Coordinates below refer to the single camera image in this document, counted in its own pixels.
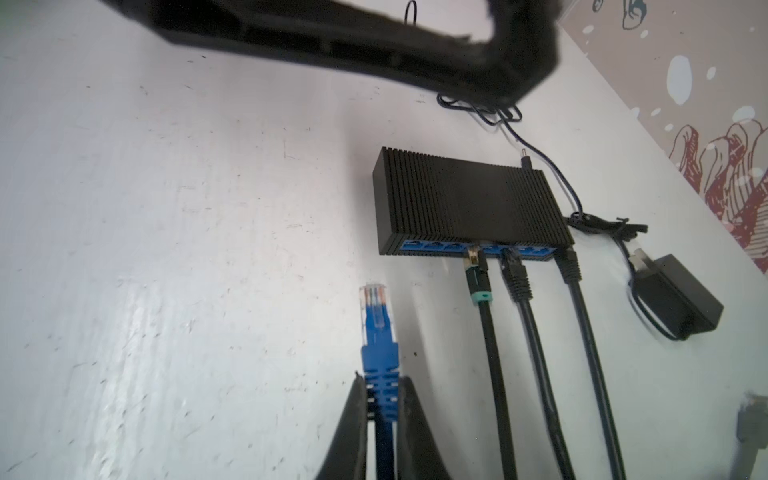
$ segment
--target black network switch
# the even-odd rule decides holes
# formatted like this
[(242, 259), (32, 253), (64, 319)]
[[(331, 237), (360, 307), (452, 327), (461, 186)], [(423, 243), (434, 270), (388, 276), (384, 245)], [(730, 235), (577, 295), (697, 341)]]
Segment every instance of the black network switch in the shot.
[(383, 147), (373, 190), (382, 255), (460, 257), (478, 244), (548, 260), (574, 243), (540, 170)]

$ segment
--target painted mural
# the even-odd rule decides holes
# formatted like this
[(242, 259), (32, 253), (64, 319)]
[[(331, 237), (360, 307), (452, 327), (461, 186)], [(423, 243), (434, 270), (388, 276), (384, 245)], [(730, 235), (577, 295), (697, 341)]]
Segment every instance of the painted mural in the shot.
[(768, 2), (578, 0), (561, 24), (768, 273)]

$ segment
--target power adapter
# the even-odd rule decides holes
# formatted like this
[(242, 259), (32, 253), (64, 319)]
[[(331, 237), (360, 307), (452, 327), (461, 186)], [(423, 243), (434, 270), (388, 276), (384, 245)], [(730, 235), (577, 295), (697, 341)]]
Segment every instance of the power adapter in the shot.
[(723, 304), (674, 255), (651, 260), (643, 250), (630, 257), (640, 299), (678, 339), (717, 328)]

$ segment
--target red drawing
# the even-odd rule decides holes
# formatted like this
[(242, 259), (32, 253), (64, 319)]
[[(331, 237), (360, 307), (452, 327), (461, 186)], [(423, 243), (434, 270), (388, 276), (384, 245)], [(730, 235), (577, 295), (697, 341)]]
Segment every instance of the red drawing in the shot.
[(688, 183), (763, 273), (768, 271), (765, 131), (755, 120), (733, 124), (724, 136), (700, 149), (699, 132), (686, 125), (677, 132), (670, 154)]

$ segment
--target black cable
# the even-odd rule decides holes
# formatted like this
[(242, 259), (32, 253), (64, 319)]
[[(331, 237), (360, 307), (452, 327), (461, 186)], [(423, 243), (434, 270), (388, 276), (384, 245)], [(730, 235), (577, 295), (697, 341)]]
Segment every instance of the black cable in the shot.
[(406, 25), (408, 24), (408, 10), (410, 10), (411, 4), (413, 4), (413, 24), (416, 25), (416, 0), (410, 0), (406, 5), (406, 17), (403, 21)]
[(502, 276), (509, 290), (512, 301), (517, 303), (520, 317), (522, 318), (525, 336), (528, 340), (528, 349), (531, 352), (531, 361), (533, 362), (536, 373), (536, 382), (538, 384), (538, 394), (541, 397), (541, 408), (544, 410), (544, 417), (547, 422), (547, 431), (549, 432), (549, 442), (552, 444), (554, 457), (557, 460), (560, 475), (563, 480), (574, 480), (576, 474), (571, 465), (571, 457), (568, 455), (568, 447), (565, 444), (563, 430), (560, 427), (560, 416), (558, 406), (554, 400), (552, 384), (549, 380), (549, 371), (544, 357), (544, 348), (541, 346), (541, 339), (538, 336), (536, 320), (533, 316), (530, 300), (533, 298), (531, 286), (528, 282), (528, 272), (523, 266), (520, 256), (511, 249), (505, 249), (500, 260), (502, 266)]
[(636, 238), (638, 233), (647, 233), (648, 225), (628, 223), (629, 219), (627, 218), (618, 218), (617, 220), (618, 221), (615, 222), (609, 222), (590, 214), (583, 214), (581, 218), (576, 217), (574, 214), (570, 217), (566, 217), (565, 219), (566, 223), (568, 223), (568, 225), (575, 228), (576, 230), (589, 234), (608, 235), (613, 239), (613, 241), (616, 243), (616, 246), (619, 247), (619, 250), (621, 250), (621, 254), (624, 256), (624, 260), (627, 262), (627, 268), (629, 269), (629, 282), (627, 285), (629, 286), (630, 296), (634, 301), (634, 304), (637, 306), (637, 309), (640, 310), (645, 319), (667, 339), (674, 342), (685, 340), (685, 338), (678, 338), (663, 328), (661, 324), (656, 321), (656, 318), (651, 315), (650, 312), (648, 312), (643, 302), (641, 302), (640, 297), (637, 295), (637, 288), (635, 286), (637, 271), (630, 261), (629, 250), (627, 250), (627, 246), (624, 244), (624, 242), (628, 242), (629, 240)]
[(480, 323), (485, 338), (485, 352), (488, 355), (488, 369), (491, 372), (491, 387), (493, 388), (493, 404), (496, 408), (496, 428), (498, 429), (498, 447), (502, 454), (502, 472), (505, 480), (515, 480), (518, 477), (515, 466), (514, 446), (512, 444), (512, 427), (509, 423), (507, 407), (507, 391), (504, 387), (502, 362), (499, 359), (496, 333), (493, 328), (491, 307), (489, 302), (478, 302)]
[(512, 110), (515, 111), (515, 114), (509, 111), (508, 108), (487, 108), (482, 107), (478, 105), (473, 105), (471, 103), (460, 101), (460, 100), (454, 100), (451, 98), (447, 98), (443, 94), (437, 95), (437, 103), (443, 108), (448, 108), (449, 110), (458, 110), (458, 111), (466, 111), (470, 114), (474, 113), (477, 114), (478, 117), (480, 117), (480, 120), (483, 121), (483, 123), (491, 126), (496, 127), (500, 124), (503, 124), (504, 127), (509, 131), (509, 133), (514, 137), (518, 142), (526, 146), (527, 148), (531, 149), (534, 153), (536, 153), (553, 171), (554, 174), (558, 176), (560, 179), (560, 182), (562, 182), (563, 187), (565, 189), (565, 193), (571, 197), (571, 199), (574, 202), (574, 205), (576, 206), (576, 213), (581, 216), (584, 213), (584, 208), (581, 206), (581, 199), (579, 199), (578, 195), (576, 194), (576, 190), (571, 186), (571, 183), (568, 181), (568, 179), (565, 177), (563, 172), (558, 168), (558, 166), (552, 161), (550, 157), (548, 157), (544, 152), (537, 149), (530, 143), (528, 143), (523, 137), (521, 137), (518, 132), (515, 131), (514, 128), (510, 125), (510, 123), (516, 123), (522, 120), (523, 114), (520, 112), (520, 109), (517, 107), (517, 105), (512, 105)]
[(587, 354), (589, 373), (592, 376), (594, 396), (598, 401), (598, 411), (600, 412), (600, 420), (603, 425), (605, 448), (608, 453), (608, 461), (611, 464), (611, 473), (614, 480), (626, 480), (627, 474), (624, 471), (624, 460), (621, 458), (619, 438), (616, 433), (616, 425), (614, 424), (614, 415), (611, 411), (611, 402), (608, 399), (603, 369), (600, 365), (598, 346), (594, 342), (592, 325), (587, 313), (587, 304), (584, 302), (584, 295), (582, 295), (581, 286), (579, 285), (579, 282), (581, 282), (581, 271), (578, 266), (578, 258), (576, 257), (576, 252), (568, 249), (559, 250), (555, 254), (554, 259), (560, 268), (563, 281), (565, 281), (568, 289), (571, 291), (571, 298), (576, 309), (581, 339), (584, 341), (584, 351)]
[(515, 467), (512, 427), (509, 424), (507, 392), (504, 388), (502, 361), (498, 354), (496, 333), (491, 316), (491, 280), (488, 278), (488, 261), (485, 259), (485, 252), (481, 248), (477, 246), (470, 247), (465, 252), (465, 274), (472, 302), (478, 306), (480, 311), (480, 323), (482, 324), (482, 333), (485, 338), (485, 353), (488, 355), (488, 369), (491, 372), (493, 404), (496, 409), (496, 427), (498, 429), (498, 446), (502, 455), (504, 480), (517, 480), (518, 473)]

